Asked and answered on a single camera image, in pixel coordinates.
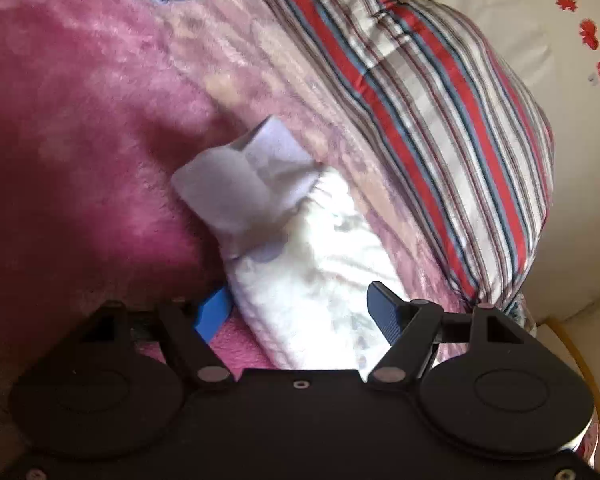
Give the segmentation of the white floral garment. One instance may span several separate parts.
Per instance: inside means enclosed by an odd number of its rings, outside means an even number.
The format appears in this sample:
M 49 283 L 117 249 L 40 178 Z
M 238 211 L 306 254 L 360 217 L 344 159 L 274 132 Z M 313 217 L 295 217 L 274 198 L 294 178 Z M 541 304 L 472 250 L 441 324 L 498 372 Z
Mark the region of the white floral garment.
M 236 306 L 276 366 L 368 377 L 389 349 L 368 286 L 406 292 L 336 169 L 271 116 L 199 153 L 171 183 L 218 240 Z

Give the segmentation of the floral pillow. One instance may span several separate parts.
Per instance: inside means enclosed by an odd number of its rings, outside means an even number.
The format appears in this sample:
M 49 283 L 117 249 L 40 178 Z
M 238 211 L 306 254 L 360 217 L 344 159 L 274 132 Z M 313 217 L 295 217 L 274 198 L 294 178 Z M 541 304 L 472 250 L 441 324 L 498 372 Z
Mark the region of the floral pillow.
M 522 292 L 512 299 L 508 306 L 504 309 L 504 313 L 519 325 L 528 334 L 535 337 L 538 326 L 528 309 L 526 297 Z

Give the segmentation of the striped quilt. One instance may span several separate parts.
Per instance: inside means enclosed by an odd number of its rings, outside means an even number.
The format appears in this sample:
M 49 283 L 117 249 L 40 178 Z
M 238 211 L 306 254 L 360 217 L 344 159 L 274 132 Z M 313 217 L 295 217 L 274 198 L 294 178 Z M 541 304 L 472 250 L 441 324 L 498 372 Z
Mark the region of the striped quilt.
M 434 0 L 265 2 L 390 172 L 451 286 L 507 308 L 554 190 L 554 139 L 531 92 Z

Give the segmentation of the pink plush blanket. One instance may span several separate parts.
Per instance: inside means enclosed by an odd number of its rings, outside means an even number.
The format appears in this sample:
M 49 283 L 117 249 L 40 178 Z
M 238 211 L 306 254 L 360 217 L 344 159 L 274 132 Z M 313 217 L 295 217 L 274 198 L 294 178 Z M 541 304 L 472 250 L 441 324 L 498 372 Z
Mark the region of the pink plush blanket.
M 106 299 L 219 282 L 170 179 L 268 116 L 349 181 L 405 290 L 463 307 L 388 172 L 264 0 L 0 0 L 0 403 Z

